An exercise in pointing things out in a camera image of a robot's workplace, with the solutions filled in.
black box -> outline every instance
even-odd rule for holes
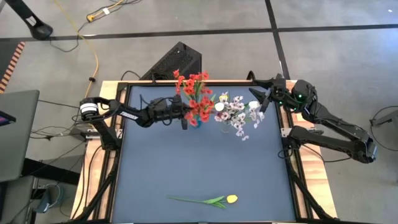
[[[201,53],[182,42],[178,42],[141,80],[151,80],[152,75],[155,80],[173,80],[173,72],[177,69],[185,78],[189,78],[190,74],[201,72]]]

flower bouquet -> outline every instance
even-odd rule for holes
[[[185,114],[185,119],[189,123],[199,128],[202,122],[208,122],[211,111],[214,107],[214,97],[209,99],[208,95],[213,91],[206,87],[203,80],[209,79],[207,72],[202,72],[197,75],[190,75],[188,80],[185,80],[183,75],[180,75],[179,70],[174,71],[174,77],[178,80],[176,85],[176,93],[181,94],[181,85],[183,85],[183,93],[189,100],[189,107],[192,108],[190,112]]]
[[[237,136],[242,137],[242,141],[249,139],[244,136],[243,126],[251,121],[255,121],[254,128],[264,119],[264,113],[259,111],[258,101],[243,103],[243,96],[235,96],[233,101],[229,100],[228,92],[221,94],[220,102],[215,105],[217,115],[215,120],[224,125],[231,125],[238,130]]]

green stem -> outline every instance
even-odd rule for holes
[[[196,202],[196,203],[205,203],[199,200],[190,200],[190,199],[185,199],[185,198],[178,198],[178,197],[169,197],[167,196],[167,198],[171,198],[171,199],[175,199],[175,200],[180,200],[180,201],[184,201],[184,202]]]

yellow cable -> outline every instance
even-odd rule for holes
[[[113,6],[108,7],[108,9],[112,9],[113,7],[117,6],[118,4],[122,3],[124,0],[120,0],[119,2],[115,3]],[[104,11],[100,11],[97,14],[93,15],[94,17],[101,15],[101,13],[104,13]]]
[[[77,26],[75,25],[75,23],[73,22],[73,20],[70,18],[69,14],[63,9],[63,7],[61,6],[61,4],[58,2],[58,0],[54,0],[54,2],[56,3],[56,5],[60,8],[60,10],[62,11],[62,13],[65,15],[65,17],[69,20],[69,23],[72,25],[73,29],[75,30],[75,32],[77,33],[77,35],[82,38],[86,44],[88,45],[88,47],[90,48],[90,50],[92,51],[92,53],[95,56],[95,62],[96,62],[96,67],[95,67],[95,71],[94,74],[91,76],[92,78],[94,78],[97,75],[98,72],[98,57],[97,57],[97,53],[95,52],[93,46],[88,42],[88,40],[86,40],[82,35],[80,35],[79,30],[77,29]],[[90,84],[88,84],[87,90],[86,90],[86,95],[85,98],[88,96],[88,92],[91,88],[91,84],[93,83],[93,81],[90,80]]]

dark blue tabletop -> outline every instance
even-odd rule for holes
[[[211,86],[219,96],[255,100],[245,86]],[[173,96],[174,87],[134,86],[129,105]],[[181,122],[155,123],[141,128],[126,121],[113,209],[115,223],[293,221],[294,210],[275,107],[257,129],[244,126],[242,141],[231,129],[221,132],[210,118],[198,129],[184,131]],[[210,205],[180,202],[166,196],[206,200],[236,194],[239,199],[223,210]]]

